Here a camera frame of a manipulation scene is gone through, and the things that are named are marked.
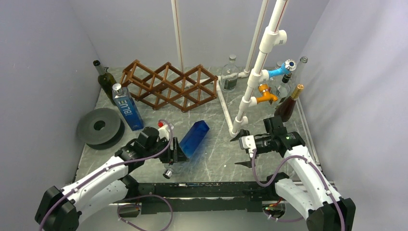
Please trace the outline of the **blue square bottle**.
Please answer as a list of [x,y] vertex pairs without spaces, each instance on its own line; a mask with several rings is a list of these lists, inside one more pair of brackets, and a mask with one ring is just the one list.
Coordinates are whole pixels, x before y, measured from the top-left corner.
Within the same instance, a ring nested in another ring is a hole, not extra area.
[[132,131],[144,128],[143,120],[127,87],[119,83],[112,86],[113,101]]
[[[210,128],[205,121],[197,121],[188,130],[181,141],[178,141],[183,152],[190,160],[194,158],[194,154],[198,150],[209,130]],[[188,164],[189,162],[176,162],[172,165],[164,164],[166,169],[163,176],[166,179],[170,179],[173,175],[181,173]]]

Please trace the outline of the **dark bottle gold cap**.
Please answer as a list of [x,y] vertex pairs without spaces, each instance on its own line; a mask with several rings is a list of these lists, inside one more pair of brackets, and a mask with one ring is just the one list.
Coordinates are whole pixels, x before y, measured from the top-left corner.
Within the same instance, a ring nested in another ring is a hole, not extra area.
[[294,111],[297,99],[299,98],[301,92],[304,90],[303,84],[298,84],[290,96],[288,96],[281,105],[275,110],[274,116],[280,116],[282,122],[287,122]]

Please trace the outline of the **clear bottle black cap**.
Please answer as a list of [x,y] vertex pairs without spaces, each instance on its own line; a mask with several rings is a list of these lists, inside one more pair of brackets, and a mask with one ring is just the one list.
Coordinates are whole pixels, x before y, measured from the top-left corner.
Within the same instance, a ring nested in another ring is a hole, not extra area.
[[280,80],[276,79],[276,82],[272,86],[272,93],[277,96],[278,100],[273,103],[275,109],[277,109],[282,102],[287,98],[291,92],[289,81],[292,77],[292,73],[283,75]]

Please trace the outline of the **tall clear wine bottle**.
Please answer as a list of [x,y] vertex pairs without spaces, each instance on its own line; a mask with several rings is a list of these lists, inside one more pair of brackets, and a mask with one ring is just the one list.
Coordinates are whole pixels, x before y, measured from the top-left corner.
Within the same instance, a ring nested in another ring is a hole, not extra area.
[[300,83],[300,78],[301,78],[301,74],[303,72],[303,69],[305,67],[305,65],[308,62],[308,57],[307,56],[302,56],[299,61],[297,62],[297,66],[296,69],[294,71],[292,71],[292,77],[290,80],[290,88],[291,88],[291,92],[295,89],[295,87],[297,86],[297,84]]

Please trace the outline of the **green wine bottle silver cap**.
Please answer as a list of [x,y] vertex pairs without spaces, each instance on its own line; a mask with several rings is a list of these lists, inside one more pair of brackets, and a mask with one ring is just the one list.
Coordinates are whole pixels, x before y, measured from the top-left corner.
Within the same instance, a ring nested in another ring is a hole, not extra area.
[[107,71],[107,68],[104,67],[99,60],[94,60],[93,65],[98,72],[98,83],[105,92],[106,96],[110,102],[115,105],[113,100],[112,86],[116,84],[116,80],[111,73]]

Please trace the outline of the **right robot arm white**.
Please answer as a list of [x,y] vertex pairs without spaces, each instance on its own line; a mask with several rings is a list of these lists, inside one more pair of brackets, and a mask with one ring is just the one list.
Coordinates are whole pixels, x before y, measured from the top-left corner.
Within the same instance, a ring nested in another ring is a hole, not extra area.
[[[296,131],[288,132],[280,116],[263,120],[266,132],[251,135],[241,129],[233,138],[249,156],[242,165],[252,170],[256,183],[265,188],[271,200],[286,200],[306,221],[310,231],[350,231],[356,205],[343,198],[329,183],[313,160],[305,141]],[[255,169],[260,154],[277,152],[283,158],[267,182],[262,183]]]

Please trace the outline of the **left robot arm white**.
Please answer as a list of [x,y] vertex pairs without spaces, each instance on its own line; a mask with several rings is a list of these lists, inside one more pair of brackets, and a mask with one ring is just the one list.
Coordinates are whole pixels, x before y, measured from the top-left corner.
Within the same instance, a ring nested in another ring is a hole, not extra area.
[[160,128],[146,127],[139,136],[115,152],[104,164],[82,179],[44,193],[35,215],[41,231],[75,231],[90,216],[111,203],[134,201],[138,182],[130,175],[150,159],[173,164],[181,150],[174,125],[162,121]]

